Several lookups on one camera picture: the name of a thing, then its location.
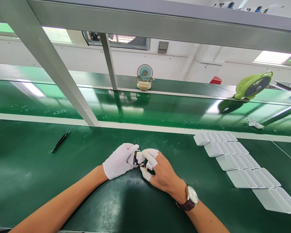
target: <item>red object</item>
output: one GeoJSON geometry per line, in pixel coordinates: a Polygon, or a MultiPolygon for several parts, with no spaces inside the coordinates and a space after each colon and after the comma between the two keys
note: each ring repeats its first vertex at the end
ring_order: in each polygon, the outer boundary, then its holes
{"type": "Polygon", "coordinates": [[[213,79],[210,81],[210,83],[221,84],[222,83],[222,79],[220,79],[217,76],[214,76],[213,79]]]}

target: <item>small fan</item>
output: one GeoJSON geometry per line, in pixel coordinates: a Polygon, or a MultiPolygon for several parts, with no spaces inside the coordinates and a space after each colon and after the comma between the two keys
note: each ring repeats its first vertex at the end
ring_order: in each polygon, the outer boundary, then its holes
{"type": "Polygon", "coordinates": [[[264,90],[271,82],[272,76],[273,72],[268,71],[263,74],[255,74],[244,78],[236,87],[235,99],[242,99],[243,97],[253,99],[256,94],[264,90]]]}
{"type": "Polygon", "coordinates": [[[153,70],[149,65],[141,65],[137,70],[137,87],[140,90],[149,90],[153,81],[153,70]]]}

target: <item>hand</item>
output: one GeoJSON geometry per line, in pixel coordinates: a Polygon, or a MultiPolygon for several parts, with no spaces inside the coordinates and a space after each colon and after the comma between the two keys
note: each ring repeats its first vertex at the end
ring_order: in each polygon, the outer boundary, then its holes
{"type": "Polygon", "coordinates": [[[132,170],[134,167],[126,162],[131,153],[139,148],[138,145],[124,143],[120,145],[102,164],[103,170],[109,180],[132,170]]]}
{"type": "Polygon", "coordinates": [[[171,195],[179,204],[184,204],[187,200],[185,192],[187,185],[176,175],[165,156],[154,149],[146,149],[142,151],[142,155],[155,170],[155,175],[151,175],[146,168],[140,167],[143,177],[154,187],[171,195]]]}

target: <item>stack of white plastic parts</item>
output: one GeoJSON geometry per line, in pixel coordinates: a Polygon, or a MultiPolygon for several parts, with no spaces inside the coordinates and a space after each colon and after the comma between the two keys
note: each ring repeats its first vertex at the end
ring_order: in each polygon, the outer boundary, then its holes
{"type": "Polygon", "coordinates": [[[291,197],[231,132],[209,131],[194,136],[209,157],[215,157],[236,188],[251,188],[267,210],[291,214],[291,197]]]}

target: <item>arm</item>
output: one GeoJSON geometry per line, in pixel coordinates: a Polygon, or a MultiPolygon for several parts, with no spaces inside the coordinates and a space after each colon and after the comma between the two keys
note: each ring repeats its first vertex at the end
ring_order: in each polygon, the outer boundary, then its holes
{"type": "Polygon", "coordinates": [[[81,180],[25,218],[10,233],[58,232],[84,199],[107,179],[103,166],[96,167],[81,180]]]}
{"type": "Polygon", "coordinates": [[[126,160],[138,148],[138,145],[129,143],[121,145],[102,165],[37,209],[10,233],[58,232],[76,208],[100,184],[133,169],[126,160]]]}
{"type": "MultiPolygon", "coordinates": [[[[141,167],[143,177],[154,187],[170,194],[178,203],[184,204],[187,199],[185,192],[186,184],[176,175],[165,156],[161,152],[157,154],[154,150],[149,150],[149,153],[142,154],[155,169],[155,175],[151,175],[146,168],[141,167]]],[[[200,200],[197,206],[191,211],[186,211],[186,214],[199,233],[229,232],[222,222],[200,200]]]]}

